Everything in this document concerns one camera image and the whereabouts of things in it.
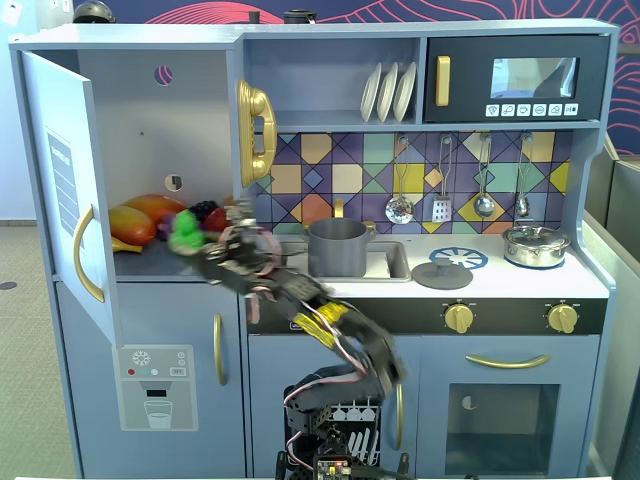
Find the water glass icon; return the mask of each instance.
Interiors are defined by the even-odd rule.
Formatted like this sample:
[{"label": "water glass icon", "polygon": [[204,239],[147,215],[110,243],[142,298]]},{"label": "water glass icon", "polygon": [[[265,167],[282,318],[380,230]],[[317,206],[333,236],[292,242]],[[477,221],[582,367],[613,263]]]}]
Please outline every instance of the water glass icon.
[{"label": "water glass icon", "polygon": [[171,428],[173,402],[167,400],[147,400],[144,402],[144,410],[147,412],[149,427],[159,430],[168,430]]}]

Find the microwave button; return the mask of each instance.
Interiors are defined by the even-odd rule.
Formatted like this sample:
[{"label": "microwave button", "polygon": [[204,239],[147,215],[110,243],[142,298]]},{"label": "microwave button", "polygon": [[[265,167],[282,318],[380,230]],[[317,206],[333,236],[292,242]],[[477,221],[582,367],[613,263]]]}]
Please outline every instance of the microwave button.
[{"label": "microwave button", "polygon": [[560,115],[562,115],[562,104],[561,103],[549,104],[549,116],[558,117]]},{"label": "microwave button", "polygon": [[485,115],[487,117],[497,117],[500,115],[500,105],[487,105]]},{"label": "microwave button", "polygon": [[567,103],[564,106],[564,114],[575,117],[578,114],[578,104],[577,103]]},{"label": "microwave button", "polygon": [[547,104],[546,103],[536,103],[533,106],[533,116],[534,117],[544,117],[547,114]]},{"label": "microwave button", "polygon": [[518,105],[518,110],[516,111],[516,115],[519,117],[528,117],[531,115],[531,105],[528,103],[521,103]]},{"label": "microwave button", "polygon": [[516,112],[516,106],[513,103],[505,103],[502,105],[502,115],[503,117],[513,117],[513,114]]}]

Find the toy kitchen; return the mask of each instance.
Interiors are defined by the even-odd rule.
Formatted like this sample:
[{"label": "toy kitchen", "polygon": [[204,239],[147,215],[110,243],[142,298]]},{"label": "toy kitchen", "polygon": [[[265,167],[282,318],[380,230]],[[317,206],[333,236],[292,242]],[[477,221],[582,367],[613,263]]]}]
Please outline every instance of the toy kitchen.
[{"label": "toy kitchen", "polygon": [[[78,476],[273,478],[283,398],[340,363],[170,242],[113,253],[112,235],[131,243],[113,211],[146,194],[194,222],[249,197],[288,265],[393,335],[406,379],[331,407],[362,463],[584,476],[615,284],[581,225],[617,44],[585,19],[65,25],[13,42]],[[336,220],[359,241],[343,257],[314,244]]]}]

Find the silver pot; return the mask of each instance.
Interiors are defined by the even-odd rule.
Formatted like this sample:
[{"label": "silver pot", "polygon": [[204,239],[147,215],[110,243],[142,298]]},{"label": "silver pot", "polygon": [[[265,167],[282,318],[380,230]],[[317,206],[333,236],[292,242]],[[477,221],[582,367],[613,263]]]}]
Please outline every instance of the silver pot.
[{"label": "silver pot", "polygon": [[504,257],[516,265],[529,268],[551,268],[564,261],[571,243],[564,233],[536,226],[511,227],[502,234]]},{"label": "silver pot", "polygon": [[375,226],[350,218],[325,218],[309,227],[309,273],[314,277],[363,277],[367,273],[367,244]]}]

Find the sink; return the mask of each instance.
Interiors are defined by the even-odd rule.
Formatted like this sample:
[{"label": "sink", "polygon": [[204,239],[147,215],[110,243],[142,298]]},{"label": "sink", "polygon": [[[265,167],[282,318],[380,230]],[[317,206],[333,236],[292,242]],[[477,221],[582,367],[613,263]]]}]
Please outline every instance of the sink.
[{"label": "sink", "polygon": [[[308,245],[304,242],[284,242],[285,264],[301,272],[308,271]],[[364,277],[318,277],[327,283],[408,282],[411,270],[407,253],[400,242],[371,242],[367,245],[367,273]]]}]

